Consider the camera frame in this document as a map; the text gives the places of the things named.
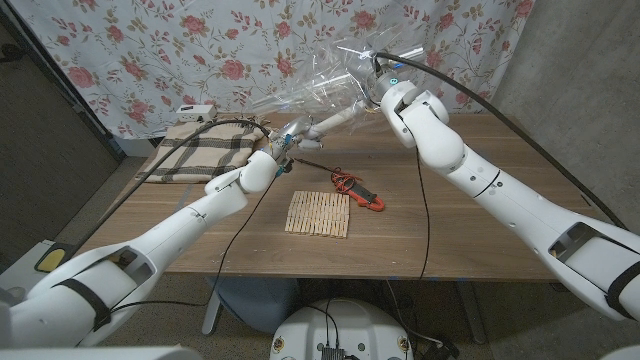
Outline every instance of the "wooden table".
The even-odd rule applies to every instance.
[[[281,126],[293,118],[278,114]],[[329,173],[304,164],[273,184],[249,224],[229,250],[224,275],[553,280],[536,256],[472,199],[432,171],[422,168],[431,217],[431,235],[418,178],[415,149],[406,149],[380,115],[353,135],[347,130],[324,141],[320,152],[293,157],[334,167],[364,179],[386,208],[377,213],[351,200],[348,237],[335,239],[284,232],[288,205],[296,190],[333,192]],[[595,216],[577,189],[524,141],[490,115],[452,115],[450,126],[480,155],[557,204]],[[134,183],[132,180],[123,193]],[[85,244],[81,251],[132,239],[204,193],[204,184],[143,184]],[[215,274],[229,240],[260,195],[207,231],[170,268],[173,273]]]

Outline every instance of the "floral curtain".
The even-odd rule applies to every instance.
[[[181,104],[250,111],[292,82],[319,41],[375,29],[392,0],[11,0],[98,119],[127,139],[163,136]],[[414,0],[402,17],[427,65],[490,98],[534,0]],[[424,75],[455,112],[479,108]]]

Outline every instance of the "checkered towel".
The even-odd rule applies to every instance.
[[[259,122],[255,117],[243,118]],[[178,123],[167,130],[167,136],[158,145],[158,152],[151,164],[138,177],[146,174],[151,167],[169,150],[187,136],[204,126],[198,122]],[[191,139],[176,150],[146,182],[155,183],[197,183],[244,166],[252,153],[253,143],[264,135],[260,129],[242,124],[215,126]]]

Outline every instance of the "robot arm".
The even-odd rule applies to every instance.
[[[405,81],[382,112],[400,141],[518,235],[584,302],[612,319],[640,319],[640,237],[548,201],[480,157],[446,123],[442,103]]]
[[[255,152],[242,168],[205,186],[206,196],[143,235],[88,251],[40,281],[9,309],[11,347],[74,347],[99,343],[127,321],[160,276],[211,226],[240,211],[245,193],[264,192],[278,171],[271,155]]]

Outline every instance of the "black wire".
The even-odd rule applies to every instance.
[[[331,303],[331,299],[333,298],[329,298],[329,300],[327,300],[327,307],[326,307],[326,312],[324,313],[324,321],[327,324],[327,346],[329,345],[329,320],[327,319],[327,317],[329,316],[329,304]],[[340,348],[340,342],[338,340],[338,333],[336,330],[336,349]]]
[[[420,189],[422,190],[422,201],[424,201],[424,210],[427,213],[427,251],[424,254],[424,264],[422,264],[422,272],[418,280],[422,280],[424,270],[427,268],[427,259],[429,258],[429,245],[431,244],[431,216],[429,215],[429,204],[427,204],[427,195],[424,192],[424,183],[422,182],[422,171],[420,171],[420,152],[416,146],[416,159],[418,161],[418,176],[420,177]]]
[[[482,107],[489,110],[490,113],[492,113],[493,115],[495,115],[495,117],[500,119],[502,123],[504,123],[509,129],[511,129],[514,133],[516,133],[516,135],[518,135],[520,138],[522,138],[522,140],[524,140],[527,144],[529,144],[529,146],[531,146],[535,151],[537,151],[540,155],[542,155],[542,157],[544,157],[545,160],[551,163],[551,165],[553,165],[553,167],[555,167],[562,175],[564,175],[565,178],[571,181],[573,185],[575,185],[580,191],[582,191],[582,193],[584,193],[589,199],[591,199],[591,201],[593,201],[593,203],[597,207],[599,207],[600,210],[602,210],[602,212],[604,212],[605,215],[607,215],[607,217],[609,217],[609,219],[611,219],[611,221],[613,221],[613,223],[616,224],[616,226],[622,229],[628,230],[625,224],[616,216],[616,214],[611,209],[609,209],[609,207],[604,202],[602,202],[602,200],[600,200],[591,190],[589,190],[589,188],[587,188],[584,184],[582,184],[580,180],[578,180],[575,176],[573,176],[573,174],[571,174],[569,170],[567,170],[564,166],[562,166],[562,164],[560,164],[553,156],[551,156],[551,154],[549,154],[544,148],[542,148],[542,146],[540,146],[537,142],[535,142],[535,140],[533,140],[529,135],[527,135],[527,133],[525,133],[522,129],[520,129],[517,125],[515,125],[511,120],[509,120],[506,116],[504,116],[504,114],[502,114],[498,109],[496,109],[488,101],[480,97],[480,95],[476,94],[475,92],[468,89],[467,87],[460,84],[459,82],[451,79],[447,75],[433,68],[430,68],[422,63],[405,59],[400,56],[384,53],[384,52],[376,53],[374,56],[397,61],[405,65],[414,67],[416,69],[422,70],[446,82],[447,84],[453,86],[455,89],[465,93],[466,95],[468,95],[470,98],[475,100],[478,104],[480,104]]]
[[[339,342],[338,342],[338,325],[336,325],[336,321],[333,319],[333,316],[331,316],[331,314],[329,314],[329,312],[328,312],[328,311],[324,311],[324,310],[322,310],[322,309],[320,309],[320,308],[317,308],[317,307],[315,307],[315,306],[313,306],[313,305],[305,305],[304,307],[308,307],[308,308],[311,308],[311,309],[318,310],[318,311],[320,311],[321,313],[324,313],[324,314],[325,314],[325,316],[328,316],[328,317],[329,317],[329,319],[331,319],[331,321],[333,322],[333,327],[336,329],[336,348],[338,348],[338,344],[339,344]],[[327,344],[328,344],[328,343],[329,343],[329,335],[327,335]]]
[[[229,253],[229,248],[231,247],[231,244],[233,244],[233,241],[238,237],[238,235],[240,235],[240,232],[244,229],[245,226],[247,226],[247,223],[249,222],[249,220],[251,220],[251,217],[253,216],[253,214],[256,212],[256,210],[258,209],[258,206],[260,205],[260,203],[262,202],[262,199],[264,199],[265,195],[267,195],[267,192],[269,192],[269,189],[271,189],[271,185],[273,185],[273,182],[276,179],[273,178],[273,180],[271,180],[271,183],[269,184],[269,187],[267,187],[267,190],[265,190],[265,192],[262,194],[262,196],[260,197],[260,200],[258,200],[258,203],[256,204],[256,206],[253,208],[253,211],[251,211],[251,214],[249,214],[249,217],[247,217],[247,220],[244,222],[244,224],[242,224],[242,226],[240,227],[240,230],[238,230],[238,232],[236,232],[235,235],[233,235],[233,238],[231,238],[231,241],[229,241],[229,244],[227,245],[227,248],[224,250],[224,255],[222,255],[222,260],[220,260],[220,267],[218,268],[218,272],[216,273],[216,279],[213,282],[213,288],[211,289],[211,296],[213,296],[213,293],[216,290],[216,284],[218,284],[218,279],[220,278],[220,273],[222,272],[222,265],[224,264],[224,259],[227,257],[227,253]],[[188,302],[183,302],[183,301],[173,301],[173,300],[145,300],[145,301],[137,301],[137,302],[133,302],[133,303],[128,303],[128,304],[124,304],[118,307],[115,307],[113,309],[111,309],[110,314],[113,314],[116,311],[128,308],[130,306],[136,306],[136,305],[145,305],[145,304],[174,304],[174,305],[185,305],[185,306],[194,306],[194,307],[200,307],[200,306],[206,306],[209,304],[209,301],[202,303],[202,304],[197,304],[197,303],[188,303]]]
[[[155,165],[153,165],[151,167],[151,169],[149,169],[149,171],[147,171],[146,174],[144,174],[139,180],[138,182],[135,183],[135,185],[133,185],[133,187],[131,189],[129,189],[129,191],[127,191],[127,193],[120,198],[120,200],[118,200],[118,202],[113,205],[109,211],[107,211],[104,215],[102,215],[102,217],[100,218],[100,220],[98,220],[98,222],[91,228],[91,230],[89,230],[89,232],[87,232],[87,234],[85,234],[85,236],[78,242],[78,244],[76,244],[76,246],[74,246],[74,248],[68,253],[69,256],[67,257],[68,259],[71,259],[71,256],[73,256],[76,252],[78,252],[78,250],[80,250],[80,248],[87,242],[87,240],[89,240],[89,238],[95,234],[96,231],[98,231],[98,229],[104,225],[104,223],[109,219],[109,217],[111,217],[111,215],[113,215],[113,213],[116,212],[116,210],[118,210],[118,208],[129,198],[129,196],[131,196],[131,194],[133,194],[139,187],[140,185],[142,185],[142,183],[145,182],[145,180],[147,180],[149,178],[149,176],[151,176],[159,167],[160,165],[162,165],[163,162],[165,162],[165,160],[167,160],[169,158],[169,156],[173,155],[174,152],[176,152],[176,150],[178,150],[181,146],[183,146],[184,144],[186,144],[188,141],[190,141],[191,139],[193,139],[194,137],[202,134],[203,132],[218,126],[218,125],[224,125],[224,124],[244,124],[244,125],[249,125],[249,126],[255,126],[257,128],[259,128],[260,130],[262,130],[262,133],[265,134],[265,136],[269,136],[269,130],[267,130],[267,128],[265,128],[264,126],[253,122],[253,121],[249,121],[249,120],[239,120],[239,119],[234,119],[234,120],[220,120],[220,121],[216,121],[210,124],[206,124],[203,127],[199,128],[198,130],[196,130],[193,134],[187,136],[184,140],[180,141],[178,144],[176,144],[173,148],[171,148],[162,158],[160,158],[160,160],[158,160]]]

